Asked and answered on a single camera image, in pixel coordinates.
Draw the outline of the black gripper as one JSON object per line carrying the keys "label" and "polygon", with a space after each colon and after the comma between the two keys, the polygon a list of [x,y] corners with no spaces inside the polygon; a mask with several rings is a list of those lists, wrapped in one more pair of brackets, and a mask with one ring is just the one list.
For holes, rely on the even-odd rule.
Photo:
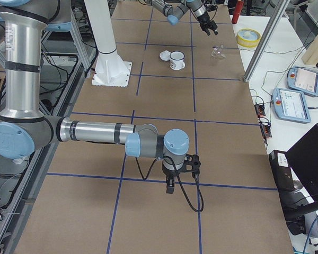
{"label": "black gripper", "polygon": [[215,21],[212,21],[208,14],[203,14],[199,16],[200,27],[203,31],[206,32],[208,36],[210,36],[209,29],[211,29],[214,34],[218,34],[217,25]]}

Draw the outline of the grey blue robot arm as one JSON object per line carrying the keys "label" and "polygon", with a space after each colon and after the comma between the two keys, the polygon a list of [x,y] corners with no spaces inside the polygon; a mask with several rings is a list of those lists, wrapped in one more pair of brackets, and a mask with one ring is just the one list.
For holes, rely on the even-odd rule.
{"label": "grey blue robot arm", "polygon": [[171,25],[176,25],[180,19],[185,15],[186,12],[190,11],[196,20],[199,22],[201,29],[210,36],[212,30],[215,35],[218,34],[217,24],[213,20],[214,17],[210,18],[208,12],[217,12],[218,6],[216,1],[175,1],[179,4],[173,7],[166,1],[144,1],[146,4],[153,6],[159,12],[161,12]]}

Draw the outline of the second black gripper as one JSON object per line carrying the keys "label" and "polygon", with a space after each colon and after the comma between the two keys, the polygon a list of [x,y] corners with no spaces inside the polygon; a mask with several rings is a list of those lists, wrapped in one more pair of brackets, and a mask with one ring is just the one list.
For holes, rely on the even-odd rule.
{"label": "second black gripper", "polygon": [[166,175],[166,193],[173,194],[176,173],[174,170],[169,170],[166,167],[163,167],[163,172]]}

